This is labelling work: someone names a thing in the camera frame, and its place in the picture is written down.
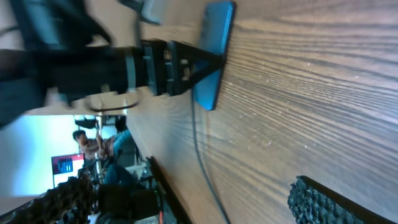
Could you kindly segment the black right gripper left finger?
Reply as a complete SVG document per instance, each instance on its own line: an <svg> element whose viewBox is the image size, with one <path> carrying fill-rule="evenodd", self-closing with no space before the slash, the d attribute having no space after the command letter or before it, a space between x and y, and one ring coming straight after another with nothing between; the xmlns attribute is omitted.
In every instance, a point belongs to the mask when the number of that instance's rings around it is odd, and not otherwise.
<svg viewBox="0 0 398 224"><path fill-rule="evenodd" d="M37 198L1 215L1 223L89 223L95 211L96 190L90 172L82 168Z"/></svg>

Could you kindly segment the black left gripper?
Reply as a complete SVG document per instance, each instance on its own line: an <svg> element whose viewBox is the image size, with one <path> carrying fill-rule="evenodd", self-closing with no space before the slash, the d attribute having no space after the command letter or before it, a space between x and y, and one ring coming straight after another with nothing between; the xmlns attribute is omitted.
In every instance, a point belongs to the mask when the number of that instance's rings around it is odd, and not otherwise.
<svg viewBox="0 0 398 224"><path fill-rule="evenodd" d="M142 40L126 53L127 87L177 96L224 66L224 55L178 41Z"/></svg>

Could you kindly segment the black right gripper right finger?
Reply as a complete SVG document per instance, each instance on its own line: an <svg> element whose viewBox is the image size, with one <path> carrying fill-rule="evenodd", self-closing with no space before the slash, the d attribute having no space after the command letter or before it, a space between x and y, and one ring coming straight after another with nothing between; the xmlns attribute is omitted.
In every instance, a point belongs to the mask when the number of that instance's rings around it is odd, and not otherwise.
<svg viewBox="0 0 398 224"><path fill-rule="evenodd" d="M299 224L394 224L305 175L291 184L287 204Z"/></svg>

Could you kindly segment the blue smartphone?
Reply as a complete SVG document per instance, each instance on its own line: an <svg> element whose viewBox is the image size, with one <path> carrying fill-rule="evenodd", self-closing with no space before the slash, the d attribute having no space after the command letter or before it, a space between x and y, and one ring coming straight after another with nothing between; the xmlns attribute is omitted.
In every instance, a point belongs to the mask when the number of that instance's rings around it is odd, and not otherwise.
<svg viewBox="0 0 398 224"><path fill-rule="evenodd" d="M195 101L208 111L214 110L218 101L236 8L234 1L213 1L205 7L198 47L223 57L221 67L194 87Z"/></svg>

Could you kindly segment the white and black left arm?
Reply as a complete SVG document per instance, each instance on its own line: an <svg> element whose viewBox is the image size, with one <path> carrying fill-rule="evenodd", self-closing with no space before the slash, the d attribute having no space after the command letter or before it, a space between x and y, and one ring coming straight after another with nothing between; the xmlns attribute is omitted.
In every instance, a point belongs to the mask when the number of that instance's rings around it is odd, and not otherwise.
<svg viewBox="0 0 398 224"><path fill-rule="evenodd" d="M11 1L24 49L1 52L1 126L41 108L56 88L66 103L148 86L154 95L181 95L224 67L225 54L182 42L144 40L145 1L125 1L137 13L135 47L114 47L83 1Z"/></svg>

